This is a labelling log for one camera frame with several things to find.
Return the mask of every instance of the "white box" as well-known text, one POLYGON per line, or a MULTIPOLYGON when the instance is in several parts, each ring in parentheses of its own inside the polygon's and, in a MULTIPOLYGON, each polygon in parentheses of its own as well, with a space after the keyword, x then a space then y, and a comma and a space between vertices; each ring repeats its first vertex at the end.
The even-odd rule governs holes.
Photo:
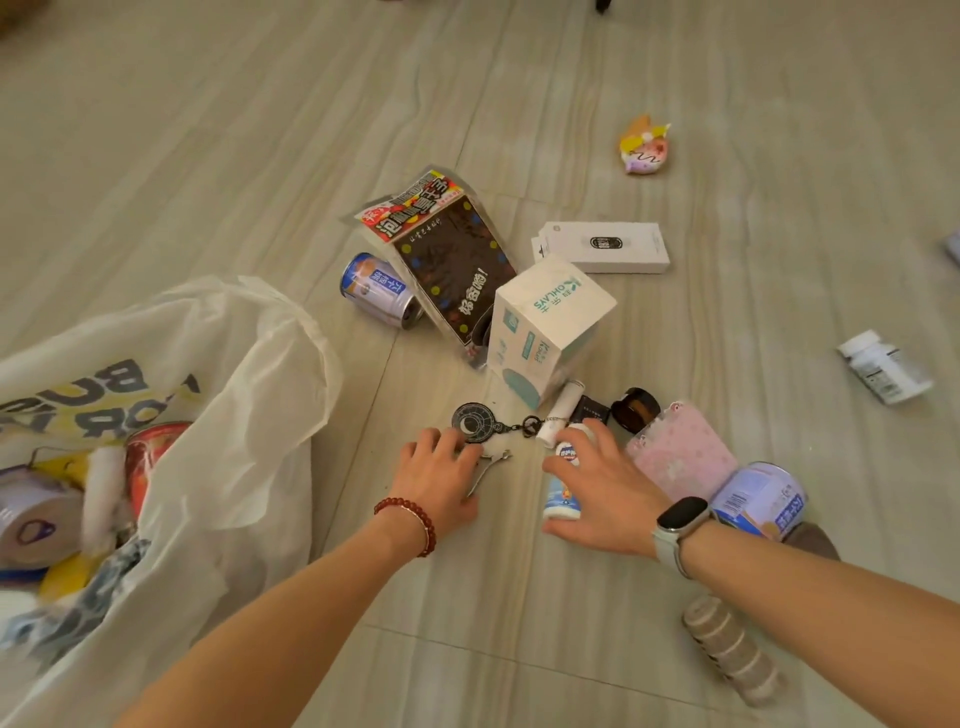
POLYGON ((537 409, 570 378, 616 299, 553 255, 496 289, 487 365, 537 409))
POLYGON ((558 255, 584 273, 662 273, 670 265, 657 223, 561 223, 533 238, 534 261, 558 255))

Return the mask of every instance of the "keychain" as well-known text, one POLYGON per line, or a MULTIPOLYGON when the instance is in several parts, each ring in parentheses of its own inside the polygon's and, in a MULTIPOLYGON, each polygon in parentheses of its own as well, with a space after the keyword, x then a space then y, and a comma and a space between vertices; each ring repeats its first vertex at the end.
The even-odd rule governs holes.
POLYGON ((520 425, 505 425, 498 422, 486 404, 478 401, 469 401, 461 404, 453 413, 450 423, 467 435, 468 444, 485 443, 493 435, 502 435, 504 432, 522 430, 524 437, 533 437, 543 425, 537 415, 528 415, 520 425))

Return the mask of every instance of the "bracelet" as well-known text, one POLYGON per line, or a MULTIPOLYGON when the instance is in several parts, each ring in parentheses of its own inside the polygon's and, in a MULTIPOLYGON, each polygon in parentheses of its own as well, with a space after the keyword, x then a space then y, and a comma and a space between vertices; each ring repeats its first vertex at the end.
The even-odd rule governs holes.
POLYGON ((399 506, 405 511, 410 511, 410 513, 420 519, 420 523, 423 526, 423 533, 426 534, 426 546, 423 548, 423 551, 417 554, 418 557, 423 558, 433 553, 433 549, 437 547, 437 533, 434 531, 433 522, 430 521, 430 517, 426 515, 426 512, 412 500, 405 500, 401 497, 385 497, 373 507, 373 514, 378 514, 389 505, 399 506))

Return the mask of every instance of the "white tube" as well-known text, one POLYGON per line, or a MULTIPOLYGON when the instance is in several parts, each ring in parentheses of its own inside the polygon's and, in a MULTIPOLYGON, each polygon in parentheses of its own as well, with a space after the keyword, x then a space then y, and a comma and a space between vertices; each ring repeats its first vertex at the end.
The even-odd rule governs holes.
POLYGON ((576 379, 571 379, 564 385, 560 396, 557 397, 557 401, 546 416, 546 421, 540 427, 540 432, 537 433, 537 440, 545 448, 553 449, 557 446, 557 435, 566 427, 570 415, 573 414, 577 402, 580 401, 586 389, 584 383, 576 379))

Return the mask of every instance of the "pink patterned box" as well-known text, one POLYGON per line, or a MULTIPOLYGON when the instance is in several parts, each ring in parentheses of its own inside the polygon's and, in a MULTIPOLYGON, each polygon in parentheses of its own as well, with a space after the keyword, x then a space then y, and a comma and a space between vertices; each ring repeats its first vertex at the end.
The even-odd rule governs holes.
POLYGON ((644 427, 626 451, 674 501, 685 496, 710 500, 739 467, 707 418, 682 401, 644 427))

